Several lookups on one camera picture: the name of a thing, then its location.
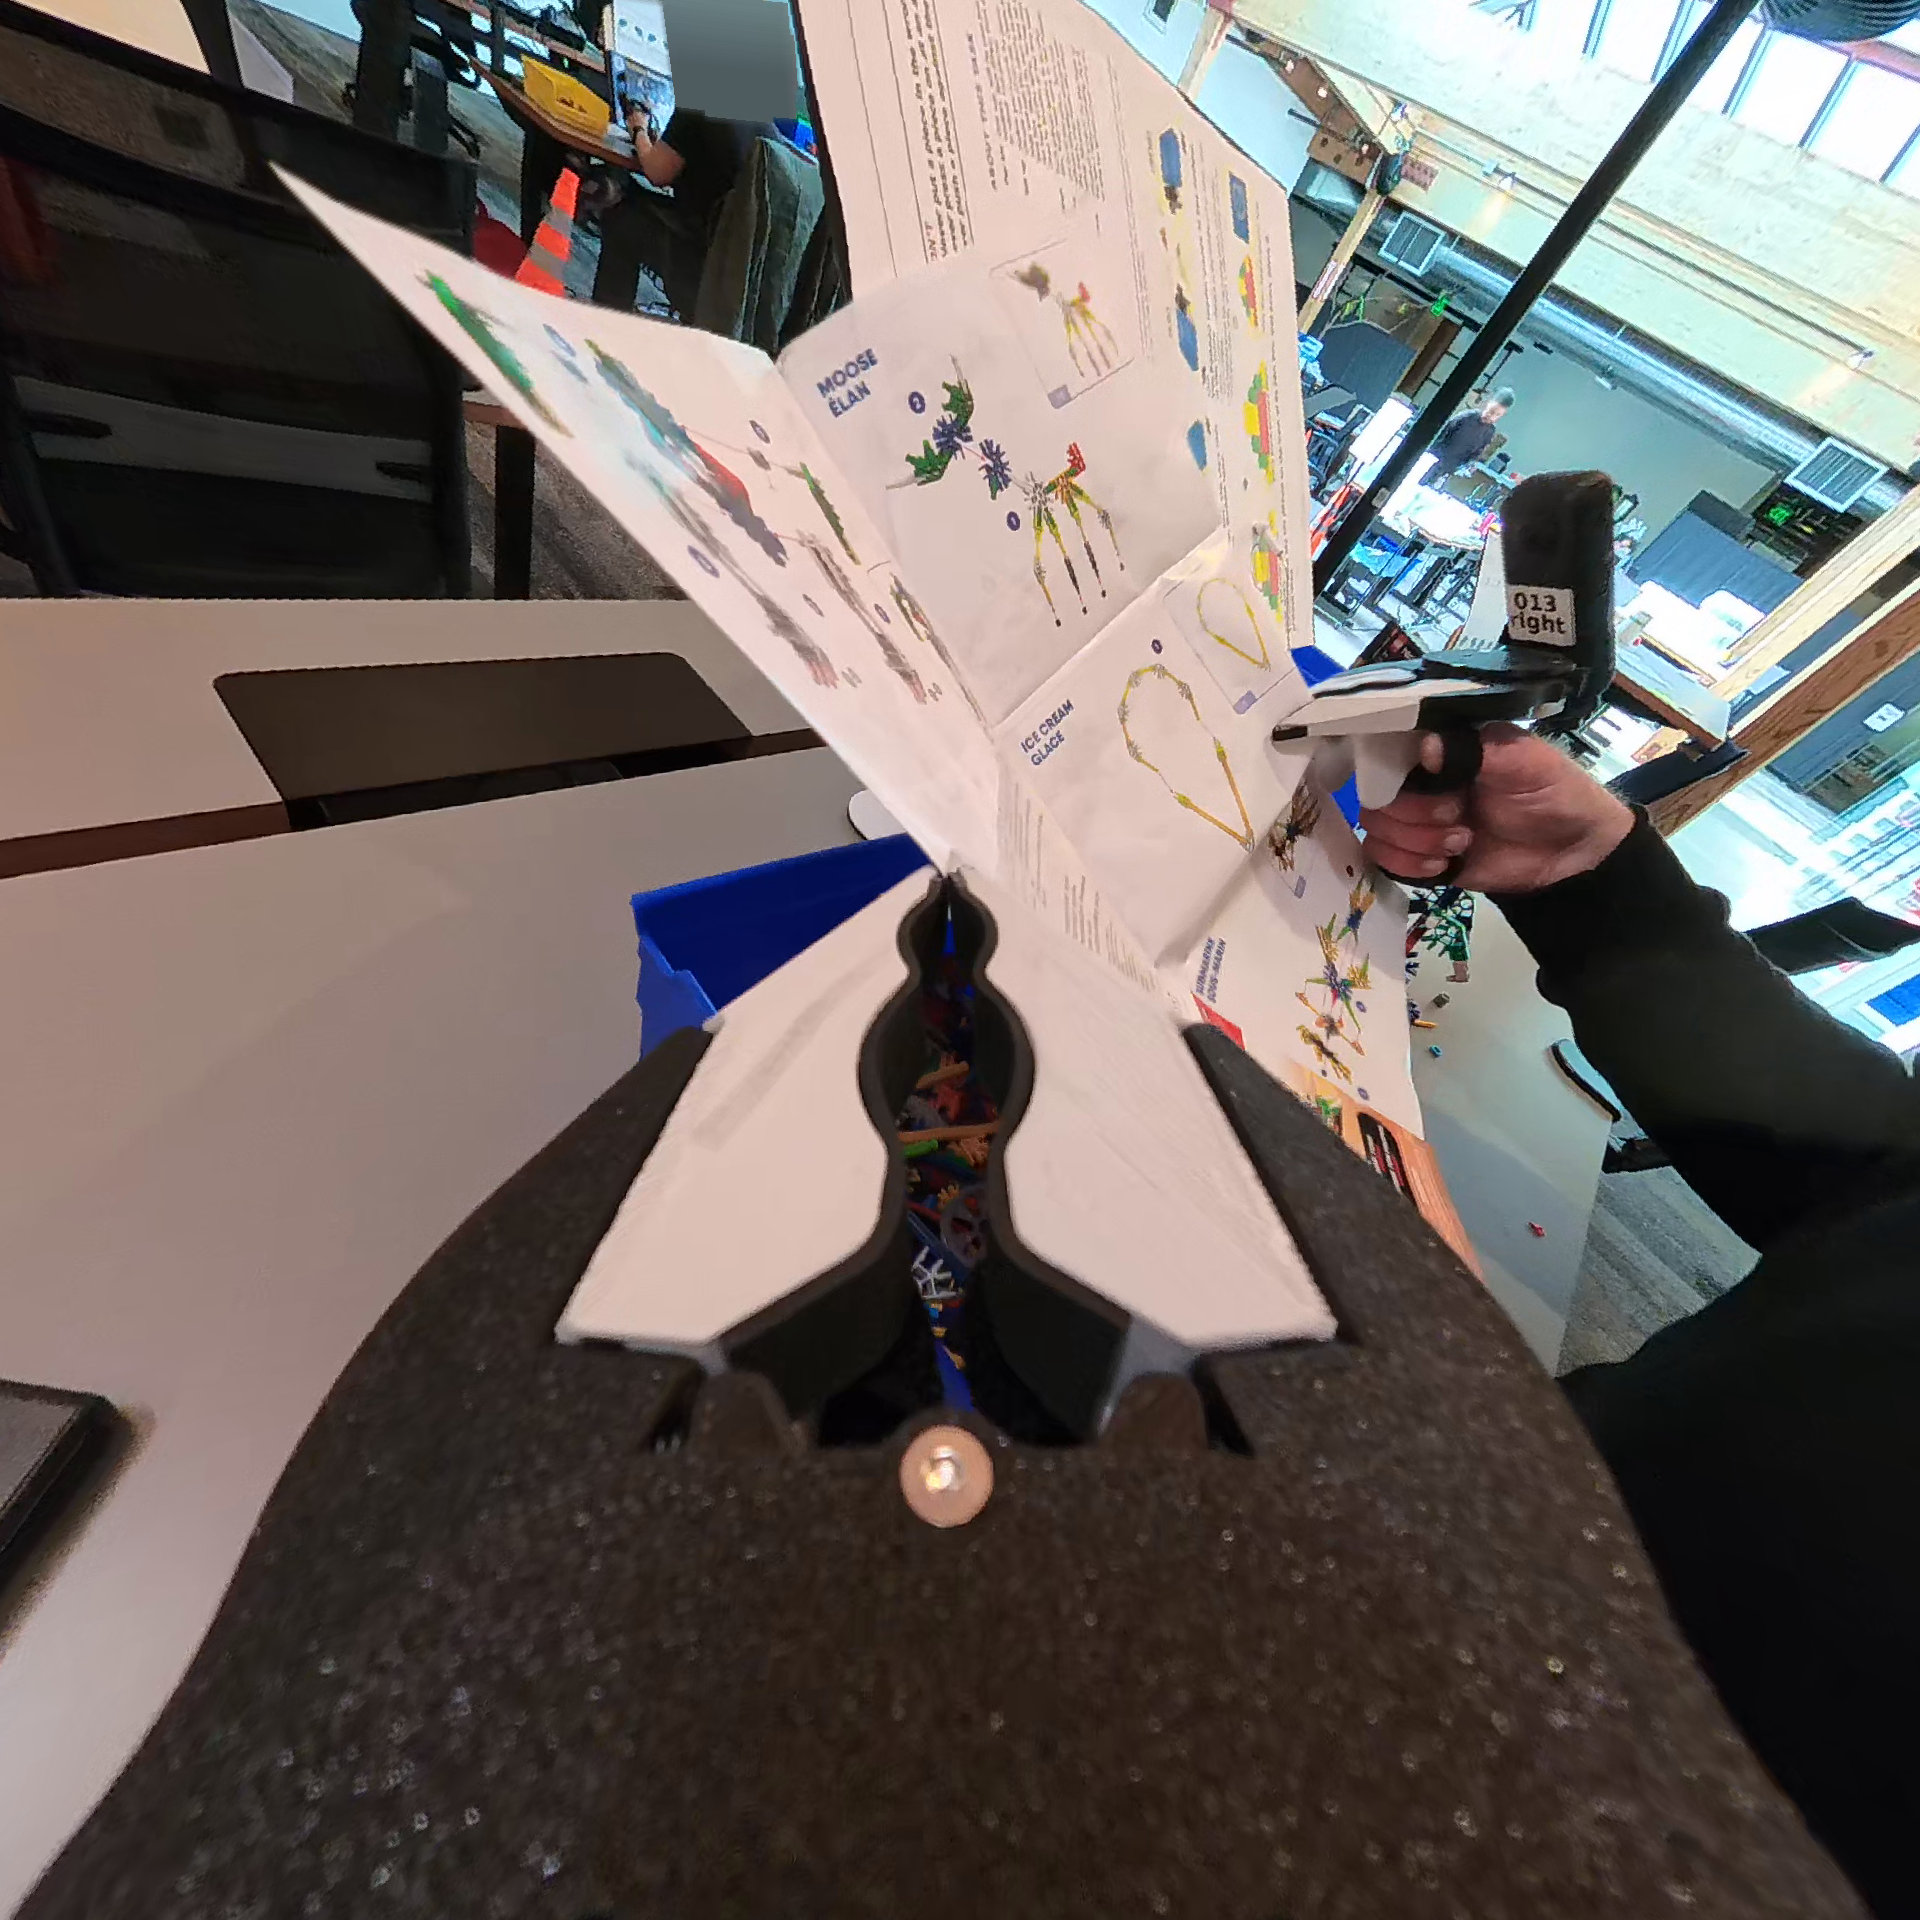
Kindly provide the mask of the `black flat device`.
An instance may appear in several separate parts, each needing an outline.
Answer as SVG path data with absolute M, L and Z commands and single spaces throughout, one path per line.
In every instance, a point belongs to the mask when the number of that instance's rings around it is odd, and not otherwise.
M 3 1381 L 3 1593 L 88 1491 L 124 1427 L 106 1397 Z

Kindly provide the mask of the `black office chair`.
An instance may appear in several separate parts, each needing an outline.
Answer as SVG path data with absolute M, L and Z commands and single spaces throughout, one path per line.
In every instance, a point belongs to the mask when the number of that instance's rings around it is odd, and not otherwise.
M 469 161 L 5 4 L 5 558 L 36 591 L 472 591 L 464 375 L 275 165 L 474 249 Z
M 1593 1070 L 1573 1039 L 1551 1044 L 1551 1059 L 1573 1091 L 1583 1092 L 1608 1117 L 1610 1126 L 1600 1172 L 1626 1175 L 1671 1166 L 1671 1157 L 1647 1135 L 1642 1125 L 1626 1110 L 1619 1092 Z

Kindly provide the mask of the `blue plastic bin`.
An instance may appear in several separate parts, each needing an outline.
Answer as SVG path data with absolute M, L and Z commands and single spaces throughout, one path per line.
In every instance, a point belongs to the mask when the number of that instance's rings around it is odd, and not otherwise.
M 632 897 L 641 1056 L 929 869 L 906 835 L 665 885 Z

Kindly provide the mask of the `person's right hand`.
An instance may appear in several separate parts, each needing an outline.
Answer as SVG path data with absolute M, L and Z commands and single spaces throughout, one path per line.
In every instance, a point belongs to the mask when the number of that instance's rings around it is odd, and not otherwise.
M 1511 725 L 1479 731 L 1479 772 L 1448 792 L 1413 791 L 1360 812 L 1373 863 L 1408 881 L 1539 893 L 1596 871 L 1639 813 L 1548 739 Z

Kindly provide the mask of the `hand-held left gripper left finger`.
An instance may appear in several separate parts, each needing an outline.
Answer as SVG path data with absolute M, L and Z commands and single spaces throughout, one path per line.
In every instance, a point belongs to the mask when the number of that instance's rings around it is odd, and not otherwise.
M 897 1115 L 941 937 L 944 879 L 901 877 L 641 1062 L 671 1104 L 560 1343 L 756 1374 L 819 1412 L 923 1324 Z

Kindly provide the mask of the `black pole stand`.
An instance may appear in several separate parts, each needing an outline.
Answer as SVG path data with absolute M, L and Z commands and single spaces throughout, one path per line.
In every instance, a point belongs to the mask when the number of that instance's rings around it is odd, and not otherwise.
M 1643 104 L 1632 112 L 1621 135 L 1597 160 L 1589 180 L 1575 192 L 1569 209 L 1548 230 L 1528 265 L 1511 281 L 1493 315 L 1479 327 L 1469 347 L 1458 356 L 1443 388 L 1423 413 L 1408 422 L 1408 431 L 1383 462 L 1376 477 L 1355 496 L 1340 516 L 1325 547 L 1313 563 L 1313 589 L 1325 591 L 1346 565 L 1355 544 L 1373 527 L 1392 493 L 1423 463 L 1431 444 L 1453 416 L 1453 408 L 1476 388 L 1481 375 L 1493 366 L 1498 349 L 1508 343 L 1552 278 L 1585 241 L 1597 217 L 1610 207 L 1621 184 L 1634 174 L 1657 137 L 1669 127 L 1695 86 L 1717 61 L 1739 24 L 1755 12 L 1753 1 L 1715 1 L 1696 24 L 1683 49 L 1669 61 L 1652 85 Z

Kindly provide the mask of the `laminated instruction card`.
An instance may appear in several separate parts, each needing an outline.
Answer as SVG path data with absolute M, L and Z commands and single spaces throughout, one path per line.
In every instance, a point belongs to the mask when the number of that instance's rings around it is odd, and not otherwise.
M 1087 4 L 795 4 L 852 288 L 933 312 L 897 487 L 1098 612 L 1211 529 L 1201 639 L 1313 639 L 1289 195 Z

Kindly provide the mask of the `orange traffic cone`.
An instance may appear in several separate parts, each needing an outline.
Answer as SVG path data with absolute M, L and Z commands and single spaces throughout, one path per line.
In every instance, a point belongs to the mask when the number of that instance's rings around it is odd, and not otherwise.
M 553 184 L 552 198 L 535 228 L 535 237 L 514 271 L 520 285 L 533 288 L 552 296 L 569 296 L 568 268 L 572 259 L 572 241 L 576 233 L 576 209 L 580 192 L 580 174 L 562 166 Z

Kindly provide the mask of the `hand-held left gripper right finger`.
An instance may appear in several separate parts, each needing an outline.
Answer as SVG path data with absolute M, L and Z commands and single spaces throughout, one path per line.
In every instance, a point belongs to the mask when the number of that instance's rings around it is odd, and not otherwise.
M 993 1343 L 1072 1439 L 1144 1376 L 1331 1342 L 1338 1315 L 1169 1000 L 987 877 L 949 879 L 1000 1104 Z

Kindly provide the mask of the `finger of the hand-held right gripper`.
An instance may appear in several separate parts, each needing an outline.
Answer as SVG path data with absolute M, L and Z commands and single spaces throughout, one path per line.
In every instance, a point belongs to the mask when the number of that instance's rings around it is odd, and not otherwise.
M 1274 745 L 1308 739 L 1429 733 L 1484 725 L 1488 693 L 1315 693 L 1272 728 Z
M 1488 693 L 1504 693 L 1503 681 L 1434 671 L 1434 663 L 1372 663 L 1321 678 L 1313 688 L 1315 701 L 1340 700 L 1387 700 L 1429 701 L 1468 700 Z

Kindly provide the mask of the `white ceiling vent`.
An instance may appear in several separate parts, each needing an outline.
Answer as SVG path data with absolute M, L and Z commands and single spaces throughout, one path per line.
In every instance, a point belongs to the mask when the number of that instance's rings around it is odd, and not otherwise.
M 1843 439 L 1819 439 L 1783 484 L 1828 512 L 1852 512 L 1888 477 L 1888 469 Z

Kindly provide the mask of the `toy instruction sheet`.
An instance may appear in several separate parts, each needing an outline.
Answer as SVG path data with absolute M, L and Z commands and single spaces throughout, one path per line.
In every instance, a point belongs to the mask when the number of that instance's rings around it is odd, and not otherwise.
M 1335 745 L 1276 739 L 1313 697 L 1289 527 L 1231 527 L 1099 214 L 1023 222 L 768 356 L 280 176 L 933 862 L 1025 885 L 1354 1144 L 1424 1135 L 1404 896 L 1341 821 Z

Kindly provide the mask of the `yellow plastic bin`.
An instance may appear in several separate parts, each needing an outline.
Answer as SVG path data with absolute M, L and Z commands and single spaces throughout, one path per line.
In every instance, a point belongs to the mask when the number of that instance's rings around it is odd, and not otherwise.
M 525 103 L 562 127 L 562 132 L 586 137 L 589 141 L 609 135 L 613 110 L 609 100 L 579 76 L 553 64 L 523 56 L 520 64 L 520 85 Z

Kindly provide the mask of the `dark green chair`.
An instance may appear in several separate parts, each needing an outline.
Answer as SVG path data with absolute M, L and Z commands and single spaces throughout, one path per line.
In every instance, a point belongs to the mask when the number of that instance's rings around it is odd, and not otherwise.
M 779 356 L 849 302 L 821 169 L 778 137 L 756 139 L 716 209 L 693 327 Z

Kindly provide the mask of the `pile of building toy pieces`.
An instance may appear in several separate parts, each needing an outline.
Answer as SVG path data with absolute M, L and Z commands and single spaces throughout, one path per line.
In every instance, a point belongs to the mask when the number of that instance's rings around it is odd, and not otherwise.
M 1000 1104 L 976 1073 L 976 997 L 953 934 L 919 997 L 922 1060 L 899 1119 L 909 1275 L 949 1404 L 971 1404 L 963 1321 L 987 1240 L 987 1164 Z

